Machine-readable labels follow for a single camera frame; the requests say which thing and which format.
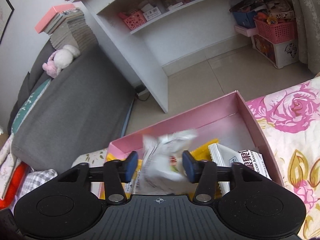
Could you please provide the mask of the large yellow snack pack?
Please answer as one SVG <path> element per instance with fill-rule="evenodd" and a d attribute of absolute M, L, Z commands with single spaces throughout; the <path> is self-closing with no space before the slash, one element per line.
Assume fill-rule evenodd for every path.
<path fill-rule="evenodd" d="M 211 141 L 208 141 L 207 143 L 199 146 L 198 148 L 192 150 L 190 153 L 197 161 L 212 161 L 209 145 L 219 143 L 218 139 L 213 139 Z M 220 185 L 218 182 L 216 182 L 216 190 L 215 190 L 215 197 L 214 199 L 219 199 L 222 197 Z"/>

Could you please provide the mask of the white text-printed snack pack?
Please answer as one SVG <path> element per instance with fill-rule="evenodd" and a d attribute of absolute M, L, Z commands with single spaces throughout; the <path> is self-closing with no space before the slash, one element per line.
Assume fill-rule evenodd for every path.
<path fill-rule="evenodd" d="M 190 183 L 183 168 L 182 154 L 197 137 L 193 129 L 152 137 L 143 136 L 143 159 L 136 180 L 135 194 L 189 194 Z"/>

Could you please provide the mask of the yellow orange-print snack pack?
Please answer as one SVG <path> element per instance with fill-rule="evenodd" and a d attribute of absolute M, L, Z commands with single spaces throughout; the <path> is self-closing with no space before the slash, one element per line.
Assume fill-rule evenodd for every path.
<path fill-rule="evenodd" d="M 108 153 L 108 154 L 106 155 L 106 161 L 112 161 L 112 160 L 116 160 L 116 159 L 123 160 L 123 159 L 121 159 L 121 158 L 115 157 L 112 153 Z M 138 159 L 138 163 L 137 163 L 136 169 L 137 169 L 137 170 L 140 170 L 140 169 L 141 169 L 141 166 L 142 166 L 142 160 L 141 160 L 141 159 Z"/>

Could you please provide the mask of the yellow blue-label cracker pack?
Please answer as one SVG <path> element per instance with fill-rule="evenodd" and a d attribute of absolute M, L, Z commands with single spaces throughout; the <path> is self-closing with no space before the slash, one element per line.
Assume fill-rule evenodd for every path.
<path fill-rule="evenodd" d="M 122 187 L 124 189 L 127 199 L 129 199 L 132 194 L 137 194 L 139 191 L 139 176 L 141 166 L 142 160 L 139 160 L 136 170 L 131 178 L 131 181 L 129 183 L 122 183 Z"/>

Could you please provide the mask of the pink silver cardboard box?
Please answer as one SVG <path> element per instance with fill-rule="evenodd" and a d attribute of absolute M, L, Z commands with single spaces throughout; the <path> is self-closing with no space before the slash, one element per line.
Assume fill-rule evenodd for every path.
<path fill-rule="evenodd" d="M 220 144 L 236 151 L 259 151 L 271 179 L 280 186 L 284 185 L 266 137 L 238 91 L 114 140 L 109 144 L 108 152 L 120 160 L 132 151 L 142 157 L 144 135 L 159 137 L 188 129 L 197 132 L 191 150 L 217 138 Z"/>

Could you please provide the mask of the grey sofa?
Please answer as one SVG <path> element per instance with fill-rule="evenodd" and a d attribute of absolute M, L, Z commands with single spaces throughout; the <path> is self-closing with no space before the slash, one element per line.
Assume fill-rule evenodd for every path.
<path fill-rule="evenodd" d="M 48 85 L 13 137 L 15 157 L 63 173 L 80 155 L 120 138 L 135 90 L 99 46 L 84 51 Z"/>

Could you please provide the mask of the floral tablecloth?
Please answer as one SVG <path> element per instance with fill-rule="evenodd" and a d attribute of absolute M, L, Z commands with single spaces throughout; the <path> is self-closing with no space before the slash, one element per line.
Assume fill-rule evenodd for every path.
<path fill-rule="evenodd" d="M 246 102 L 278 165 L 284 186 L 306 207 L 298 236 L 319 238 L 319 78 Z M 108 148 L 79 156 L 96 167 Z"/>

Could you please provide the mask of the teal cushion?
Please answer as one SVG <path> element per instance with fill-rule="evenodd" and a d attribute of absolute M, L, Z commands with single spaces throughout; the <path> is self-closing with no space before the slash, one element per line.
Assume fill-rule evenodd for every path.
<path fill-rule="evenodd" d="M 27 100 L 24 102 L 22 107 L 17 112 L 16 117 L 14 118 L 14 121 L 11 127 L 11 134 L 15 134 L 18 131 L 19 127 L 24 122 L 24 120 L 26 119 L 30 111 L 33 109 L 34 105 L 43 95 L 45 90 L 48 88 L 50 83 L 51 83 L 51 79 L 47 79 L 33 93 L 31 93 L 29 98 L 27 98 Z"/>

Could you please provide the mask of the pink white plush toy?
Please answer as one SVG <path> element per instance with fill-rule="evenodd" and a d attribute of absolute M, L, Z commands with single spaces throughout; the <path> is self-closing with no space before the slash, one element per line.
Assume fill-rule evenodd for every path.
<path fill-rule="evenodd" d="M 42 65 L 42 69 L 54 79 L 80 55 L 80 50 L 75 46 L 64 45 L 62 49 L 56 50 L 50 55 L 47 62 Z"/>

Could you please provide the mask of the white printed storage box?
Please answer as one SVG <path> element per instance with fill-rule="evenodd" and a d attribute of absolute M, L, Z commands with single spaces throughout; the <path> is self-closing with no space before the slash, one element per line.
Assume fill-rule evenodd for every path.
<path fill-rule="evenodd" d="M 299 61 L 298 40 L 274 44 L 260 35 L 254 35 L 251 41 L 253 49 L 272 62 L 277 69 Z"/>

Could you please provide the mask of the white bookshelf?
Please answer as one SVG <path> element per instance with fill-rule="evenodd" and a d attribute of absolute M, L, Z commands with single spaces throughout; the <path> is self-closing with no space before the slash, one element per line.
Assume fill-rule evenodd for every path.
<path fill-rule="evenodd" d="M 165 112 L 169 75 L 250 43 L 229 12 L 240 0 L 153 0 L 161 14 L 135 30 L 119 13 L 146 0 L 69 1 L 84 4 Z"/>

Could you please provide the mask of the small pink shelf basket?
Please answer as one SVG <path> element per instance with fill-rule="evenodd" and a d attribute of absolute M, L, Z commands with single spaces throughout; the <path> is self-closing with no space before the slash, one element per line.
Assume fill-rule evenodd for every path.
<path fill-rule="evenodd" d="M 137 10 L 132 14 L 125 14 L 123 12 L 120 12 L 118 14 L 118 17 L 125 23 L 125 25 L 130 30 L 135 30 L 147 22 L 141 10 Z"/>

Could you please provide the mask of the stack of books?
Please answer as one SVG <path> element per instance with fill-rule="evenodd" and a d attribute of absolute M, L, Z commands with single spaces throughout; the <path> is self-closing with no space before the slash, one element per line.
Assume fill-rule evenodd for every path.
<path fill-rule="evenodd" d="M 73 4 L 51 7 L 35 30 L 47 34 L 56 50 L 71 45 L 83 52 L 98 44 L 97 37 L 86 23 L 84 12 Z"/>

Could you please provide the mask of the blue storage bin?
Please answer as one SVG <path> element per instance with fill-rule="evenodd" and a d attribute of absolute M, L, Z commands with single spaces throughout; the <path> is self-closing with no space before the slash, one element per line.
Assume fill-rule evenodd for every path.
<path fill-rule="evenodd" d="M 255 21 L 254 17 L 257 15 L 256 11 L 249 11 L 249 12 L 232 12 L 235 21 L 237 25 L 247 28 L 247 29 L 252 29 L 255 28 Z"/>

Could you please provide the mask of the lace curtain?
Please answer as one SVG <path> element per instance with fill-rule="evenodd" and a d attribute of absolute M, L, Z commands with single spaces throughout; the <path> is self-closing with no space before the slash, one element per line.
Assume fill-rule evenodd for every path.
<path fill-rule="evenodd" d="M 299 60 L 319 74 L 319 0 L 291 0 L 296 15 Z"/>

